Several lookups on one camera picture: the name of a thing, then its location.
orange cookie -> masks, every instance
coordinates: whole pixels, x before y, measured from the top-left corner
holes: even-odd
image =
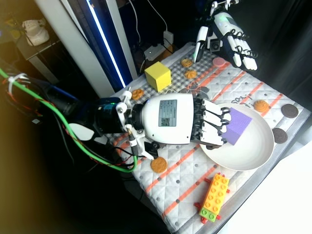
[[[167,169],[168,163],[163,157],[158,157],[151,162],[151,168],[156,173],[162,173]]]
[[[184,75],[187,79],[194,79],[197,76],[197,71],[189,70],[186,73],[184,73]]]
[[[139,100],[144,94],[144,91],[141,89],[136,89],[132,91],[132,99],[133,100]]]
[[[269,104],[264,100],[256,101],[253,107],[258,112],[266,112],[269,110]]]
[[[182,59],[181,64],[183,67],[190,67],[193,64],[193,62],[190,59],[185,58]]]

power strip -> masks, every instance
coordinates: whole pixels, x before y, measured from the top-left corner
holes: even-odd
[[[174,35],[173,33],[169,31],[164,31],[164,46],[168,48],[170,45],[174,43]],[[148,61],[155,60],[159,55],[161,55],[166,48],[161,44],[158,44],[157,46],[151,46],[147,50],[144,51],[144,55]]]

green cable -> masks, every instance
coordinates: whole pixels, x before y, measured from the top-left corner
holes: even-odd
[[[0,75],[3,76],[5,79],[8,79],[9,76],[0,68]],[[51,105],[49,102],[44,101],[44,99],[42,97],[40,97],[38,94],[34,93],[32,90],[24,87],[23,85],[19,84],[18,82],[14,81],[13,84],[18,87],[19,89],[23,90],[24,92],[28,93],[29,95],[33,96],[35,99],[38,99],[42,104],[44,104],[45,106],[47,106],[48,108],[50,108],[52,111],[55,112],[55,114],[58,115],[58,117],[60,118],[60,120],[63,122],[64,126],[66,127],[68,133],[70,134],[70,136],[73,138],[74,142],[76,143],[76,145],[89,157],[95,159],[98,162],[101,162],[111,168],[114,168],[116,170],[119,170],[121,172],[133,172],[135,170],[135,168],[137,167],[137,156],[133,156],[133,160],[134,160],[134,165],[131,169],[124,169],[115,165],[111,165],[109,162],[103,160],[102,158],[99,158],[97,156],[95,156],[94,154],[92,154],[91,152],[89,152],[79,141],[75,140],[76,136],[72,130],[72,128],[70,127],[70,125],[68,124],[66,118],[63,116],[63,114],[53,105]]]

qr code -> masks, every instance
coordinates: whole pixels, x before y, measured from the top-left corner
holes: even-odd
[[[161,118],[161,126],[166,127],[170,125],[170,118]]]

label sticker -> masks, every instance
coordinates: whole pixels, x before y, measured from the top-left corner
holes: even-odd
[[[176,100],[160,101],[158,126],[176,127]]]

